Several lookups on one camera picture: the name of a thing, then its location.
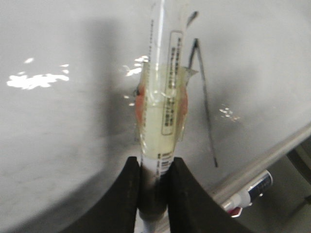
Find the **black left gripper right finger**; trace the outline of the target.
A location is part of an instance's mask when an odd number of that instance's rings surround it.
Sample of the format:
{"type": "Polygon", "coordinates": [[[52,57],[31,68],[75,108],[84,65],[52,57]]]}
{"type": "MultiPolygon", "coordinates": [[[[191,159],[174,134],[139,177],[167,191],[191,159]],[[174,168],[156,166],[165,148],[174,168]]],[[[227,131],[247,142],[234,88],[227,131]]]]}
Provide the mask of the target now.
{"type": "Polygon", "coordinates": [[[168,215],[172,233],[251,232],[208,195],[179,157],[169,169],[168,215]]]}

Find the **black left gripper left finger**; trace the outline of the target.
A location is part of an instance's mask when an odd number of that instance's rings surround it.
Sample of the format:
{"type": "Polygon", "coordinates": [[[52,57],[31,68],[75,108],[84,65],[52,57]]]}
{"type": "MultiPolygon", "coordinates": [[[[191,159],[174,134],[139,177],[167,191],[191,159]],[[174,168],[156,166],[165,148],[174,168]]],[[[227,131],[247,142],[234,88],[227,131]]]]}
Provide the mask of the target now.
{"type": "Polygon", "coordinates": [[[133,233],[140,182],[136,157],[128,157],[125,165],[102,198],[63,233],[133,233]]]}

